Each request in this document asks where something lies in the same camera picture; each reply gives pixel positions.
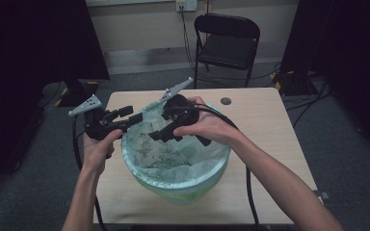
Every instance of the wall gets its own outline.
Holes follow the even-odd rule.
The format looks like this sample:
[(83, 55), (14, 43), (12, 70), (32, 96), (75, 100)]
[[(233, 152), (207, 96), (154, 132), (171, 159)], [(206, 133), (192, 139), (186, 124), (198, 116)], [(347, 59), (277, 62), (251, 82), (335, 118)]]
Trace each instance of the wall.
[[(185, 13), (190, 44), (196, 36), (193, 22), (206, 12)], [(211, 13), (226, 13), (252, 19), (261, 29), (258, 57), (282, 57), (299, 0), (213, 0)], [(89, 7), (92, 23), (103, 52), (183, 47), (181, 14), (174, 2)]]

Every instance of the wooden table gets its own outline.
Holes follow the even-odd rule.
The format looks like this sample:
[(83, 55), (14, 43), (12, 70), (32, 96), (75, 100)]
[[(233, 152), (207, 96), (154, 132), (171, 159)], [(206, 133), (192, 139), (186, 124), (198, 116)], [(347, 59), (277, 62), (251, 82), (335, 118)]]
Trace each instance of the wooden table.
[[(132, 105), (137, 113), (163, 93), (162, 90), (115, 92), (110, 97), (107, 109)], [(187, 97), (201, 96), (205, 103), (218, 108), (252, 141), (316, 190), (302, 149), (275, 89), (182, 90), (180, 93)], [(223, 97), (230, 98), (231, 104), (221, 104)], [(245, 165), (233, 151), (221, 181), (210, 192), (195, 204), (175, 205), (140, 186), (121, 157), (120, 140), (114, 145), (116, 151), (113, 158), (106, 162), (97, 189), (105, 223), (254, 223), (246, 193)], [(254, 176), (251, 184), (260, 223), (292, 223)]]

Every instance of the person's left hand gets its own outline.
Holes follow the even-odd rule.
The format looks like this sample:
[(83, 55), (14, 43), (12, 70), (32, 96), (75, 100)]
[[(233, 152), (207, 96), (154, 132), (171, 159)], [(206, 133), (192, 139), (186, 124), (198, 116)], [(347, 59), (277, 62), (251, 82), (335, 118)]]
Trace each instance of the person's left hand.
[(84, 162), (83, 168), (93, 171), (98, 176), (103, 173), (106, 159), (110, 158), (114, 152), (113, 142), (122, 135), (120, 129), (111, 132), (104, 140), (97, 141), (89, 138), (85, 133), (84, 143)]

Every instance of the person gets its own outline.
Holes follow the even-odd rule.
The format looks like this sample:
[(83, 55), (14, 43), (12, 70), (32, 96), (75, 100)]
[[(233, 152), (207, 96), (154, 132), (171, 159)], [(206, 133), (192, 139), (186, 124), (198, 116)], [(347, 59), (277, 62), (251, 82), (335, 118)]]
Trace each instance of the person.
[[(204, 105), (200, 97), (188, 100)], [(207, 112), (199, 113), (197, 123), (178, 127), (175, 136), (199, 135), (229, 145), (260, 181), (278, 207), (300, 230), (343, 230), (338, 220), (321, 203), (311, 188), (293, 171), (260, 149), (241, 131)], [(95, 189), (104, 170), (106, 156), (110, 155), (113, 141), (121, 136), (117, 130), (103, 141), (84, 136), (84, 164), (63, 230), (90, 230), (93, 228)]]

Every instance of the black folding chair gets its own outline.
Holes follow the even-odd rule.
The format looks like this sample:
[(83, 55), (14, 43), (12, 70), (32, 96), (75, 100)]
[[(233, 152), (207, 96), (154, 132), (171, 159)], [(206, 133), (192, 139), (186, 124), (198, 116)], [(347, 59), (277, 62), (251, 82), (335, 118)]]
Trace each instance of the black folding chair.
[[(195, 19), (197, 54), (194, 89), (197, 88), (198, 63), (248, 70), (245, 88), (248, 86), (260, 38), (259, 27), (241, 16), (206, 13)], [(202, 44), (200, 33), (208, 34)]]

